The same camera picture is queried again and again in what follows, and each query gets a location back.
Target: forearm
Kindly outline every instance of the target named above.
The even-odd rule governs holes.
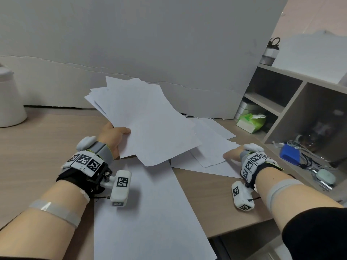
[[[64,180],[55,183],[40,199],[63,206],[78,217],[87,205],[81,189]],[[74,232],[65,220],[28,208],[0,232],[0,255],[62,259]]]
[[[255,183],[265,204],[269,190],[284,179],[292,179],[292,177],[272,167],[265,168],[258,173]],[[276,195],[272,201],[271,213],[278,228],[282,231],[294,216],[317,207],[343,208],[342,205],[328,196],[300,184],[289,186]]]

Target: white backdrop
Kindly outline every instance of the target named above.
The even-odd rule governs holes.
[[[105,76],[233,118],[287,0],[1,0],[0,62],[26,105],[92,107]]]

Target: blue object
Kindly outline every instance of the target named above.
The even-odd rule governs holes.
[[[294,165],[300,164],[300,151],[287,144],[282,147],[280,157]]]

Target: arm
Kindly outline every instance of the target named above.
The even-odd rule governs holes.
[[[124,133],[130,133],[130,129],[113,128],[109,122],[98,141],[107,144],[116,158]],[[82,216],[87,205],[81,189],[65,180],[56,182],[40,199],[61,205],[78,217]],[[60,260],[74,232],[75,228],[65,220],[45,211],[28,208],[0,232],[0,256]]]
[[[225,159],[240,161],[243,146],[230,150],[223,155]],[[258,193],[266,204],[267,193],[278,182],[292,179],[291,176],[272,167],[261,170],[255,180]],[[337,207],[342,205],[328,196],[306,185],[293,185],[280,192],[272,202],[272,215],[278,228],[282,231],[285,225],[296,215],[318,207]]]

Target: wooden table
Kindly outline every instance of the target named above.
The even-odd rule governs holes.
[[[27,112],[28,119],[22,124],[0,128],[0,226],[50,188],[60,166],[76,152],[76,144],[85,136],[98,135],[107,121],[93,110],[29,108]],[[237,127],[235,121],[217,121],[237,135],[232,141],[262,145],[253,135]],[[277,162],[295,174],[283,161],[277,159]],[[173,170],[207,237],[272,218],[260,199],[250,212],[235,208],[231,185],[240,179]],[[90,202],[64,259],[93,259],[93,223],[94,204]]]

